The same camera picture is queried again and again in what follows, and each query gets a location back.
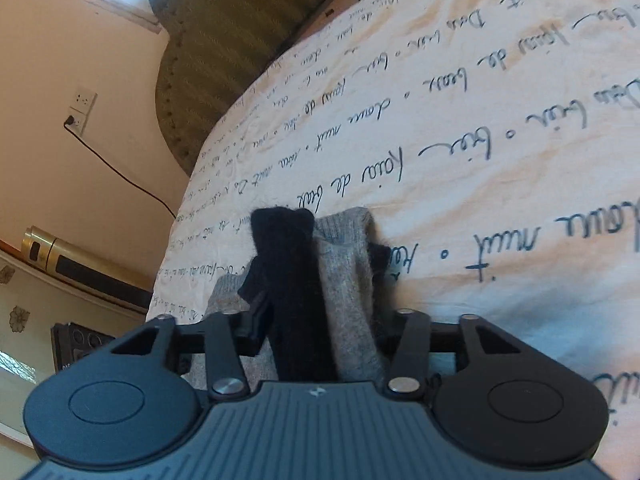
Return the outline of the grey navy knit sweater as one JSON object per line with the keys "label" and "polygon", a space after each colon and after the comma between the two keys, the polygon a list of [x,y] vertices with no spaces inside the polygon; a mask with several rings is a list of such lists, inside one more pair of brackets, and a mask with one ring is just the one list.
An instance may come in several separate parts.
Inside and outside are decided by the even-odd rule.
{"label": "grey navy knit sweater", "polygon": [[307,209],[256,209],[256,255],[240,275],[226,274],[208,314],[238,313],[264,300],[272,322],[244,373],[261,382],[382,382],[386,362],[374,338],[374,295],[390,248],[375,243],[374,222],[355,207],[320,219]]}

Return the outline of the black electronic device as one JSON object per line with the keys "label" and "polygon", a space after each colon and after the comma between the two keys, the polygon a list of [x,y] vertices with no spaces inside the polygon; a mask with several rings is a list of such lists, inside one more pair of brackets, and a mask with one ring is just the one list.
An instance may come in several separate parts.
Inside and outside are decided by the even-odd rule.
{"label": "black electronic device", "polygon": [[113,336],[76,323],[54,324],[51,342],[55,371],[64,370],[113,340]]}

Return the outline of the gold cylindrical speaker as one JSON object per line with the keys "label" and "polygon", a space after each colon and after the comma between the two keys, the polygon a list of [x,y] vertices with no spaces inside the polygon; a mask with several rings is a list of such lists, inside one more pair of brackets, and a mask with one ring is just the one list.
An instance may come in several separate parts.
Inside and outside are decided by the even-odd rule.
{"label": "gold cylindrical speaker", "polygon": [[87,252],[35,226],[22,240],[23,257],[52,278],[123,308],[146,313],[153,280],[126,266]]}

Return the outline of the white script print quilt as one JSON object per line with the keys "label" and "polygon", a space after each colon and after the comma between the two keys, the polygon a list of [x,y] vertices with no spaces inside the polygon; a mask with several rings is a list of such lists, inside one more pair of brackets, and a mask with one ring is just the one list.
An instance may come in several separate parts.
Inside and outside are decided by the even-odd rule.
{"label": "white script print quilt", "polygon": [[371,211],[396,304],[475,312],[594,382],[639,474],[639,0],[362,0],[205,141],[150,311],[204,315],[250,213]]}

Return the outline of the olive green upholstered headboard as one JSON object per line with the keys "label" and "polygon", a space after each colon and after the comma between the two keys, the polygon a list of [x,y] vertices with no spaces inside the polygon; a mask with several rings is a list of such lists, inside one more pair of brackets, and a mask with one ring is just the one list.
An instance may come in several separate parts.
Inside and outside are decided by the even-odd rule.
{"label": "olive green upholstered headboard", "polygon": [[160,133],[192,174],[218,120],[329,0],[149,0],[169,35],[155,108]]}

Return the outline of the white wall socket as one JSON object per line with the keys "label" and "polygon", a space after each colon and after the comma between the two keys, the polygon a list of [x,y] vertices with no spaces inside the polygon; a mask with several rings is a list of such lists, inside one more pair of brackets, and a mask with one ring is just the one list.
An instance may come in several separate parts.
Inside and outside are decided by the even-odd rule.
{"label": "white wall socket", "polygon": [[85,87],[78,87],[74,92],[72,102],[70,102],[70,107],[68,108],[68,114],[73,118],[73,121],[68,126],[78,136],[82,136],[84,133],[97,96],[98,94],[95,91]]}

